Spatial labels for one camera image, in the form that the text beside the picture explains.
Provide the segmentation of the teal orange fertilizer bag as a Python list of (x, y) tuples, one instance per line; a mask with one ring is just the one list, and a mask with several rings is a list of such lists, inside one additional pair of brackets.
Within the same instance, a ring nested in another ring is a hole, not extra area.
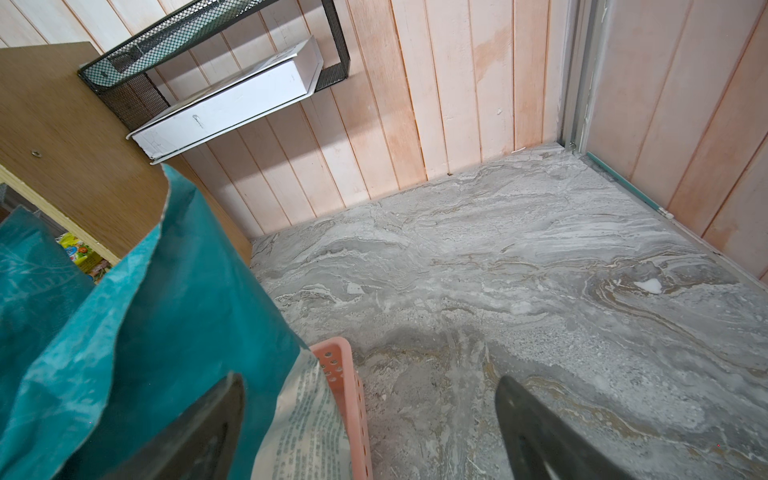
[(1, 475), (102, 479), (228, 373), (245, 411), (227, 479), (349, 479), (318, 358), (197, 187), (96, 284), (25, 209), (1, 225)]

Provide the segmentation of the yellow green fertilizer bag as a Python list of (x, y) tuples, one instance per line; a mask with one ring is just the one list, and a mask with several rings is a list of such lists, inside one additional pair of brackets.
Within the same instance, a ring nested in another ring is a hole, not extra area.
[(112, 264), (70, 232), (56, 238), (70, 260), (98, 284), (111, 270)]

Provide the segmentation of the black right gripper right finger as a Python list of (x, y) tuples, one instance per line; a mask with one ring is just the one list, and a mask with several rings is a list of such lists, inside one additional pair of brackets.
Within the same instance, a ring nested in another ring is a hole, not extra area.
[(510, 376), (494, 397), (496, 415), (515, 479), (629, 479)]

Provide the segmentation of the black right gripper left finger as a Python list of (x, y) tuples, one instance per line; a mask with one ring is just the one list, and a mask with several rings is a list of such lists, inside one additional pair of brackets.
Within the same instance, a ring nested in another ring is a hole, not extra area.
[(107, 479), (226, 479), (245, 411), (245, 386), (230, 372)]

